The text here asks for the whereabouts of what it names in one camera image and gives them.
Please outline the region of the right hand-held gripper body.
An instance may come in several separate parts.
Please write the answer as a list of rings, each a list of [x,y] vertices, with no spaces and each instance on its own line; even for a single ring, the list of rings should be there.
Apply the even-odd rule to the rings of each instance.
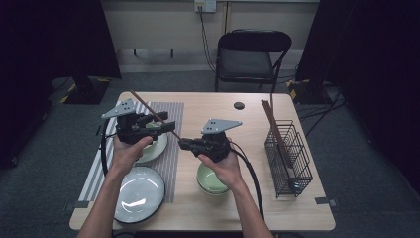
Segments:
[[[237,120],[209,119],[201,130],[202,137],[198,140],[196,152],[207,156],[213,163],[221,162],[231,149],[226,131],[242,124],[242,121]]]

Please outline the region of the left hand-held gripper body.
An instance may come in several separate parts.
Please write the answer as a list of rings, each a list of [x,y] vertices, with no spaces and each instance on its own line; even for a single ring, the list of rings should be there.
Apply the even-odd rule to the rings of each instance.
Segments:
[[[113,117],[117,119],[116,133],[123,143],[134,145],[150,134],[146,125],[152,122],[153,116],[138,114],[136,104],[132,99],[121,102],[101,116],[102,119]]]

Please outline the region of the green bowl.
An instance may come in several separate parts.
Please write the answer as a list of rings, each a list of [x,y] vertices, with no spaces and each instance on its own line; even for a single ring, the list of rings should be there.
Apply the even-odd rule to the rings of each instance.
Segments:
[[[200,186],[200,188],[209,195],[223,195],[229,191],[227,187],[208,187],[208,186]]]
[[[160,124],[158,124],[158,123],[148,123],[147,125],[146,125],[146,128],[148,128],[148,129],[156,129],[156,128],[160,128]],[[159,134],[159,135],[157,135],[157,136],[155,136],[155,137],[153,137],[154,139],[147,145],[147,146],[145,146],[144,147],[144,150],[153,150],[154,149],[154,147],[158,144],[158,143],[160,143],[162,140],[165,140],[165,134]]]
[[[196,174],[197,182],[200,186],[208,187],[224,187],[225,185],[219,181],[215,172],[204,164],[200,164]]]

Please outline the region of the white plate with dark rim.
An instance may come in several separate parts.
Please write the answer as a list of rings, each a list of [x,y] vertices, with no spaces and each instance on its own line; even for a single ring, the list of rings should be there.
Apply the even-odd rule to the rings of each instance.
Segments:
[[[164,196],[164,181],[157,171],[134,167],[123,178],[114,219],[126,224],[143,222],[158,211]]]
[[[143,149],[143,155],[137,159],[137,163],[146,163],[156,159],[165,150],[167,141],[166,134],[158,136],[156,141]]]

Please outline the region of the black wire cutlery rack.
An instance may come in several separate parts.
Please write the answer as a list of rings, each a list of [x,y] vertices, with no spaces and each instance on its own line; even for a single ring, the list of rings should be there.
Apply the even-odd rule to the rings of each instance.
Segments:
[[[292,120],[277,120],[277,129],[280,133],[283,147],[277,143],[271,130],[268,131],[264,147],[273,179],[275,196],[292,194],[299,196],[307,185],[313,180],[309,168],[309,155],[300,133],[296,130]],[[293,192],[288,186],[288,174],[285,157],[288,156],[293,164],[296,179],[301,190]]]

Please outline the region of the person's left hand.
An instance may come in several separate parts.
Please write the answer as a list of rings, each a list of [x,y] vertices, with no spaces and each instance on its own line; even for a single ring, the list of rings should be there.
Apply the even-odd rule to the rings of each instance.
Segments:
[[[142,138],[134,145],[126,144],[120,141],[118,137],[113,139],[114,151],[112,166],[109,174],[112,178],[121,179],[132,168],[134,162],[143,155],[143,149],[153,141],[153,138],[147,136]]]

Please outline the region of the person's right hand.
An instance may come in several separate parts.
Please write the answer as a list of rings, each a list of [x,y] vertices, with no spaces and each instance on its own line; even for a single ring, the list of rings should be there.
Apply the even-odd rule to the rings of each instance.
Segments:
[[[209,157],[200,154],[198,159],[217,176],[219,181],[227,186],[233,193],[246,188],[241,174],[237,155],[230,151],[228,156],[218,163],[214,163]]]

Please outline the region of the grey striped placemat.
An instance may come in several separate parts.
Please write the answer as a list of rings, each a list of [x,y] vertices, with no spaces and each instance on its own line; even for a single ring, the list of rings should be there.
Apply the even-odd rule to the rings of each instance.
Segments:
[[[184,104],[181,102],[149,102],[148,105],[155,112],[166,111],[168,119],[165,122],[175,122],[175,132],[179,134],[182,127]],[[137,163],[135,166],[145,166],[157,171],[163,178],[165,184],[165,203],[173,203],[175,181],[177,173],[177,162],[179,147],[177,138],[170,132],[166,133],[168,141],[165,150],[154,160],[146,163]],[[89,174],[78,198],[79,201],[94,201],[104,181],[104,174],[101,162],[101,148],[93,160]]]

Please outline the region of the black stand base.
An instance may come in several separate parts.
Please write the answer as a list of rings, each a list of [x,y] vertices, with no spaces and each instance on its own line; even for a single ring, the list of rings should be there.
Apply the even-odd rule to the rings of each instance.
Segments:
[[[286,87],[292,101],[296,104],[315,105],[324,104],[331,105],[332,99],[328,95],[323,85],[316,85],[309,79],[302,81],[289,80]]]
[[[61,104],[98,105],[103,99],[111,80],[87,77],[76,83],[71,76],[52,81],[50,100]]]

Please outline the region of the black folding chair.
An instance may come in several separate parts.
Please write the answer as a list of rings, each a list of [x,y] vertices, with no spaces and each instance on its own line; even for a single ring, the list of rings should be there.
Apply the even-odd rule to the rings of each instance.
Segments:
[[[274,93],[291,38],[273,30],[234,30],[218,41],[215,91],[219,82],[269,84]]]

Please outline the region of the black curtain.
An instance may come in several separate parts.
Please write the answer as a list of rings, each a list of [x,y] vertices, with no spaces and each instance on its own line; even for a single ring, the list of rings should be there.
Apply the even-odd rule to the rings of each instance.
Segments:
[[[319,0],[296,79],[339,85],[420,194],[420,0]]]
[[[0,0],[0,168],[17,165],[65,76],[121,76],[102,1]]]

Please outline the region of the white wall socket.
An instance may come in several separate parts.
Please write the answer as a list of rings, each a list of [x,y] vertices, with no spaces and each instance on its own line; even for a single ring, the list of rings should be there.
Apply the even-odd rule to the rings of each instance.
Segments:
[[[217,1],[194,0],[194,11],[197,13],[215,13],[217,11]]]

